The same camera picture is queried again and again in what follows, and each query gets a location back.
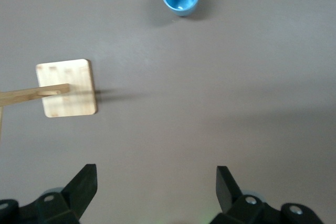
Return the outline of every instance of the gray surface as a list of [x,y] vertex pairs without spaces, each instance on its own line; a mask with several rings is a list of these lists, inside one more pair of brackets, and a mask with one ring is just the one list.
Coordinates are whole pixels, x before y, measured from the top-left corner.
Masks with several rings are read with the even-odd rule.
[[99,112],[4,109],[0,198],[22,205],[98,165],[89,223],[206,224],[217,165],[271,206],[336,205],[335,0],[0,0],[0,90],[92,61]]

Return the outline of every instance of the square wooden block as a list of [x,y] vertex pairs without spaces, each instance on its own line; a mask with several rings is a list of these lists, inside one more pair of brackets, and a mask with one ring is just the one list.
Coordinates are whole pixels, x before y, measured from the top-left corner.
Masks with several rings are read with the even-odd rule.
[[42,98],[45,115],[92,115],[97,111],[91,65],[88,60],[68,60],[42,63],[36,66],[40,87],[70,84],[70,92]]

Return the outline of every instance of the metal screw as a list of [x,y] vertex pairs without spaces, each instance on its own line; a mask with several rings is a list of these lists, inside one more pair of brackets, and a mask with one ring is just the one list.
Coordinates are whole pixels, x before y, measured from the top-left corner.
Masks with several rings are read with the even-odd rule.
[[301,208],[297,207],[297,206],[290,206],[289,207],[289,210],[291,210],[291,212],[293,212],[294,214],[297,214],[297,215],[301,215],[303,214]]
[[257,200],[255,198],[251,197],[251,196],[246,197],[245,200],[246,200],[247,203],[249,203],[251,205],[255,205],[257,203]]
[[49,195],[47,197],[44,198],[44,202],[47,202],[47,201],[52,201],[54,199],[54,196],[53,195]]
[[0,210],[3,210],[8,207],[8,203],[3,203],[0,205]]

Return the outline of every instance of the black robot arm part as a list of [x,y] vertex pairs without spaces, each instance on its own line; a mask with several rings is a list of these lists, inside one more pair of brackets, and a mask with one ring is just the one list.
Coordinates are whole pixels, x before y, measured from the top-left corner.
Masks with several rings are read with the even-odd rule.
[[226,166],[217,167],[216,194],[222,213],[210,224],[323,224],[301,204],[287,203],[278,211],[255,196],[243,195]]
[[79,224],[97,192],[97,168],[88,164],[60,193],[47,193],[27,206],[0,200],[0,224]]

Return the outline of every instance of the wooden handle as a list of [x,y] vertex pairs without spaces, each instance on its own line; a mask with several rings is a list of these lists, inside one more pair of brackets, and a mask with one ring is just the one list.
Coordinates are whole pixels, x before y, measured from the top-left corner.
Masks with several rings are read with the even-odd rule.
[[33,89],[24,89],[0,93],[0,107],[14,103],[30,101],[55,94],[63,94],[70,91],[69,84],[59,84]]

